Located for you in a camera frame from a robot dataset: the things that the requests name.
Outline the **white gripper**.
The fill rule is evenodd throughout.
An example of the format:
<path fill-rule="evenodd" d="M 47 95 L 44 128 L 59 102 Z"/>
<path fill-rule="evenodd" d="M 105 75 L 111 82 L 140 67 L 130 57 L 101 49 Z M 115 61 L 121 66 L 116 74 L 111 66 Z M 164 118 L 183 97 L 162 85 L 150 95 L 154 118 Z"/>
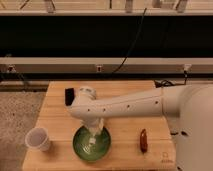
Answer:
<path fill-rule="evenodd" d="M 90 144 L 96 143 L 96 137 L 101 134 L 104 127 L 104 119 L 96 118 L 89 119 L 84 122 L 84 126 L 89 130 L 91 137 L 89 138 Z"/>

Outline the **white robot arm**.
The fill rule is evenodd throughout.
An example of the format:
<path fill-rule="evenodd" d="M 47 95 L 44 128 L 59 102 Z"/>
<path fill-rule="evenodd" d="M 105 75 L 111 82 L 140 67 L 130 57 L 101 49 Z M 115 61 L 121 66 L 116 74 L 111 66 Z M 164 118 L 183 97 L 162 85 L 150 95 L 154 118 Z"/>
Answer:
<path fill-rule="evenodd" d="M 182 171 L 213 171 L 213 84 L 161 87 L 106 99 L 83 86 L 68 111 L 90 129 L 104 118 L 177 116 L 177 166 Z"/>

